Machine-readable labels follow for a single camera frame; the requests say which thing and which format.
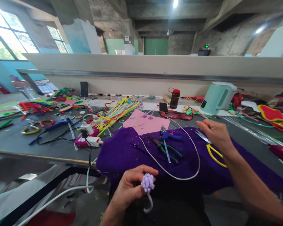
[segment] table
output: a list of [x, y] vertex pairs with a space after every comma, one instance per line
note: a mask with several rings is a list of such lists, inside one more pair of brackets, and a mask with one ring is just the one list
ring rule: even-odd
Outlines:
[[[72, 118], [74, 115], [78, 115], [80, 109], [78, 111], [73, 110], [72, 115], [64, 114], [61, 116], [55, 116], [56, 111], [48, 112], [43, 117], [37, 117], [35, 115], [29, 115], [28, 118], [32, 120], [40, 120], [40, 119], [53, 119], [55, 121], [59, 121], [63, 116], [69, 116]], [[159, 112], [155, 111], [154, 116], [159, 116]], [[185, 126], [196, 126], [196, 121], [202, 121], [203, 118], [200, 116], [195, 116], [191, 121], [184, 120], [176, 120], [182, 127]], [[237, 141], [240, 145], [242, 145], [245, 149], [247, 149], [250, 153], [252, 153], [256, 158], [278, 173], [283, 177], [283, 164], [279, 161], [278, 157], [275, 156], [271, 151], [269, 151], [268, 146], [261, 143], [257, 138], [248, 134], [246, 131], [234, 126], [233, 124], [227, 122], [224, 119], [217, 119], [213, 116], [213, 120], [225, 123], [228, 126], [228, 130], [232, 138]], [[39, 133], [32, 135], [22, 135], [21, 131], [24, 127], [28, 126], [27, 120], [21, 121], [19, 118], [14, 119], [12, 121], [14, 125], [12, 127], [7, 128], [6, 130], [0, 131], [0, 156], [13, 157], [13, 158], [32, 158], [39, 161], [45, 161], [49, 164], [62, 164], [66, 166], [79, 166], [79, 167], [88, 167], [88, 158], [89, 151], [86, 149], [79, 149], [75, 151], [73, 143], [65, 140], [55, 141], [50, 144], [38, 145], [34, 144], [29, 146], [28, 144], [34, 140]], [[175, 129], [178, 126], [173, 122], [170, 123], [169, 129]], [[77, 123], [74, 128], [79, 127], [81, 123]], [[111, 132], [113, 133], [121, 126], [121, 123], [116, 122], [111, 128]], [[261, 126], [254, 125], [255, 128], [260, 129], [271, 136], [283, 136], [283, 132], [278, 131], [274, 128], [264, 128]], [[48, 140], [52, 140], [57, 137], [61, 133], [63, 133], [68, 126], [61, 126], [56, 130], [53, 130], [47, 134], [42, 135], [42, 139], [40, 142], [45, 142]], [[75, 136], [79, 135], [79, 131], [74, 129]], [[64, 138], [71, 138], [71, 133], [67, 133], [63, 136]], [[105, 131], [101, 135], [103, 141], [109, 138], [109, 132]], [[100, 148], [93, 148], [91, 160], [94, 160], [100, 151]]]

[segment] black phone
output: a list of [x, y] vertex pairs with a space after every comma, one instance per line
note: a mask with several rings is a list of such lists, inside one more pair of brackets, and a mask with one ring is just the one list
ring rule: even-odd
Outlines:
[[88, 83], [81, 82], [81, 97], [88, 97]]
[[159, 103], [159, 111], [168, 113], [168, 105], [166, 103]]

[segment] red bottle cap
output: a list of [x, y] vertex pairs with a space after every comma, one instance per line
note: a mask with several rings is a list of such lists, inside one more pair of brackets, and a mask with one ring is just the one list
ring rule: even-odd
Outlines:
[[173, 90], [173, 93], [174, 93], [174, 94], [179, 94], [179, 93], [180, 93], [180, 90], [179, 90], [179, 89], [174, 89], [174, 90]]

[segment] brown water bottle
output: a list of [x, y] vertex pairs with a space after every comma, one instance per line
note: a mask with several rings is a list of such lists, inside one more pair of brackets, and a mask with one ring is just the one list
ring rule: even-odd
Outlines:
[[178, 105], [178, 100], [179, 100], [179, 97], [180, 97], [180, 90], [174, 89], [174, 88], [169, 88], [169, 92], [170, 92], [170, 89], [173, 89], [171, 102], [170, 102], [170, 108], [176, 109], [177, 105]]

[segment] purple cloth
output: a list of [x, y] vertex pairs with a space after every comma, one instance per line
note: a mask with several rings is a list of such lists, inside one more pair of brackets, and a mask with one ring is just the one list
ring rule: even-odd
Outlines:
[[[194, 141], [200, 156], [200, 171], [198, 175], [191, 180], [180, 181], [185, 186], [197, 187], [204, 194], [211, 194], [221, 188], [233, 186], [233, 180], [227, 168], [218, 165], [209, 155], [206, 142], [200, 138], [194, 131], [197, 128], [185, 127], [185, 130]], [[166, 140], [168, 145], [174, 146], [181, 154], [179, 164], [168, 163], [157, 146], [145, 135], [141, 139], [145, 143], [149, 152], [170, 174], [178, 178], [189, 178], [193, 176], [198, 169], [198, 157], [196, 150], [188, 135], [181, 129], [168, 130], [176, 136], [182, 136], [182, 141]], [[161, 140], [160, 132], [149, 133], [150, 136]], [[260, 162], [256, 157], [249, 153], [245, 148], [233, 144], [243, 158], [248, 162], [262, 181], [274, 192], [283, 190], [283, 178]], [[212, 152], [215, 158], [224, 163], [223, 159]], [[102, 146], [97, 160], [97, 168], [105, 173], [113, 186], [117, 186], [123, 173], [126, 170], [135, 168], [141, 164], [153, 167], [159, 171], [156, 181], [168, 180], [170, 183], [179, 181], [167, 175], [152, 159], [139, 139], [138, 134], [133, 128], [122, 128], [114, 133], [114, 136], [106, 140]]]

